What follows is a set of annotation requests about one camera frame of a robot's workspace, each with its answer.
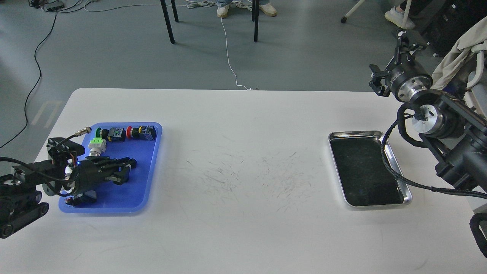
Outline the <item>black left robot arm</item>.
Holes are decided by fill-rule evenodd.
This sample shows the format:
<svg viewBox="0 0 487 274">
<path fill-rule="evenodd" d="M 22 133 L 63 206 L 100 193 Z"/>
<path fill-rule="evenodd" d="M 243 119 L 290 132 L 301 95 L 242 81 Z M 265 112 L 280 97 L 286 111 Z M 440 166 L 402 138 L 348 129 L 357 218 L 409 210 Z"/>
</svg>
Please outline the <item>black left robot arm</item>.
<svg viewBox="0 0 487 274">
<path fill-rule="evenodd" d="M 48 160 L 28 164 L 1 157 L 2 162 L 15 163 L 11 174 L 1 176 L 1 238 L 8 238 L 47 214 L 50 206 L 41 202 L 43 192 L 64 197 L 69 206 L 78 206 L 94 203 L 95 189 L 103 182 L 127 182 L 129 172 L 137 165 L 134 158 L 87 156 L 78 160 L 85 148 L 72 138 L 90 132 L 91 128 L 85 127 L 67 138 L 48 139 Z M 42 185 L 43 192 L 37 189 L 38 185 Z"/>
</svg>

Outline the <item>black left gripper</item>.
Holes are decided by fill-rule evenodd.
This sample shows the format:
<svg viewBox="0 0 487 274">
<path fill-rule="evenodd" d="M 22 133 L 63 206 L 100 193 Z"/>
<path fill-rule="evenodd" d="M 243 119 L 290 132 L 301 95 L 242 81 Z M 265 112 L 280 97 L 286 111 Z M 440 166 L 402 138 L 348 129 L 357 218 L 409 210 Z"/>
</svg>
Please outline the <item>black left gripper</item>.
<svg viewBox="0 0 487 274">
<path fill-rule="evenodd" d="M 130 169 L 116 170 L 130 166 L 136 168 L 137 161 L 134 158 L 110 158 L 94 157 L 80 161 L 78 179 L 75 185 L 66 190 L 66 193 L 75 196 L 96 189 L 103 182 L 112 182 L 115 185 L 123 185 L 129 180 Z"/>
</svg>

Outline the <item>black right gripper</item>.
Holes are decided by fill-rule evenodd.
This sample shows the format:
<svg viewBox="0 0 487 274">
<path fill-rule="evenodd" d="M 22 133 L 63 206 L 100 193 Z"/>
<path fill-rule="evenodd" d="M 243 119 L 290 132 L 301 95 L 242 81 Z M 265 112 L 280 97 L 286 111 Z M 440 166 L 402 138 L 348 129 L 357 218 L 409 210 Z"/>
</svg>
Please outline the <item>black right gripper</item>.
<svg viewBox="0 0 487 274">
<path fill-rule="evenodd" d="M 400 102 L 409 102 L 412 96 L 433 85 L 432 77 L 419 64 L 415 57 L 425 50 L 430 42 L 414 30 L 399 30 L 396 34 L 394 60 L 381 70 L 376 64 L 369 64 L 372 71 L 369 86 L 381 97 L 388 97 L 392 92 Z"/>
</svg>

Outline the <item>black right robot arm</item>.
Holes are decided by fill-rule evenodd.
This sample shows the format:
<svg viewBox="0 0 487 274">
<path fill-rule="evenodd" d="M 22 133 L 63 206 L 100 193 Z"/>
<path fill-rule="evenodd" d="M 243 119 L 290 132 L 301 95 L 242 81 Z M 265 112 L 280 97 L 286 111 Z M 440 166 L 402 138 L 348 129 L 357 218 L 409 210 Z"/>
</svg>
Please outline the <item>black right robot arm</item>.
<svg viewBox="0 0 487 274">
<path fill-rule="evenodd" d="M 410 42 L 405 30 L 397 33 L 396 47 L 385 69 L 370 64 L 369 85 L 382 97 L 393 94 L 401 102 L 397 118 L 381 141 L 382 161 L 399 182 L 437 193 L 486 199 L 486 119 L 461 99 L 433 89 L 433 79 L 415 60 L 416 51 L 426 48 Z M 413 182 L 393 170 L 386 159 L 385 145 L 397 127 L 402 138 L 414 147 L 427 148 L 438 163 L 438 177 L 451 188 Z"/>
</svg>

